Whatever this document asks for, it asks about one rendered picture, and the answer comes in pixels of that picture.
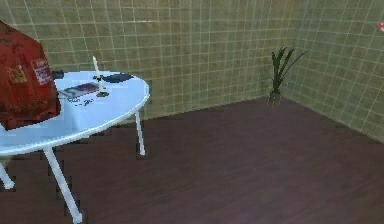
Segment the black flat object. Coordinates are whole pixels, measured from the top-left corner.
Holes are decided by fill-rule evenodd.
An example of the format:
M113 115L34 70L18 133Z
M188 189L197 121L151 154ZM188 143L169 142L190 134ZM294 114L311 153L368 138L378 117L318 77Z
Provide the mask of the black flat object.
M102 78L102 80L108 83L120 83L120 82L130 80L132 78L133 78L133 75L131 74L119 73L119 74L112 74L109 76L105 76Z

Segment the white round table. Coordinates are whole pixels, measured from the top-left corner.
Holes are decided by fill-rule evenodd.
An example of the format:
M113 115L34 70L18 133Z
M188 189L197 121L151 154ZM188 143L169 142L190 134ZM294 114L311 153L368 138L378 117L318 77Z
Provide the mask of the white round table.
M94 93L75 100L60 96L60 115L34 125L7 131L0 126L0 156L43 151L73 219L82 222L75 200L68 188L53 149L102 132L130 116L140 119L139 110L150 97L149 85L139 77L103 84L108 95Z

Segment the green house plant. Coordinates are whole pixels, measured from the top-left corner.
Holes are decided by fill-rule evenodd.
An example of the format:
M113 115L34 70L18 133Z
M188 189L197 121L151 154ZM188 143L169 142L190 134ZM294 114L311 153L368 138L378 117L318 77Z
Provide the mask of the green house plant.
M279 105L281 102L281 85L285 79L286 74L291 67L305 55L305 52L300 53L295 59L291 59L295 51L295 48L288 48L282 46L277 52L271 53L273 76L271 77L272 89L268 96L267 103L272 107Z

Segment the white candle on black holder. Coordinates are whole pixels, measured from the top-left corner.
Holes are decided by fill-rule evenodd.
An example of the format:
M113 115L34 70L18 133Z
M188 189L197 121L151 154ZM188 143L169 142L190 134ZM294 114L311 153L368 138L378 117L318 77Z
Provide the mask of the white candle on black holder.
M102 85L102 75L99 71L99 67L98 67L98 62L97 62L97 58L95 56L92 56L92 61L93 61L93 65L94 65L94 69L95 69L95 76L94 76L94 79L97 80L98 82L98 93L96 94L97 97L106 97L109 95L108 92L105 91L103 85Z

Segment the red box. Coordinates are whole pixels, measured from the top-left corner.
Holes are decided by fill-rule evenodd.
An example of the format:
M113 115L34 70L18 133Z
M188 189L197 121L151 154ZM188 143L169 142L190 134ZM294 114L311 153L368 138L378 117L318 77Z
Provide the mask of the red box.
M0 20L0 124L9 131L51 119L60 111L42 45Z

